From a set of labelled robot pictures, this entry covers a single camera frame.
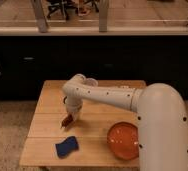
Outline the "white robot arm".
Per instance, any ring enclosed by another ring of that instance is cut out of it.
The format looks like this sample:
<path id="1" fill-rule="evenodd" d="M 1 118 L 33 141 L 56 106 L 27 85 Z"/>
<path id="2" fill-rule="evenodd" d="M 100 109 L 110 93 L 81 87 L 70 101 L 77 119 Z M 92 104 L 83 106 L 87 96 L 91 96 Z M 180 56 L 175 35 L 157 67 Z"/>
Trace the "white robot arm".
<path id="1" fill-rule="evenodd" d="M 188 118 L 180 93 L 165 83 L 144 88 L 100 87 L 82 74 L 66 81 L 66 111 L 75 116 L 85 99 L 137 114 L 140 171 L 188 171 Z"/>

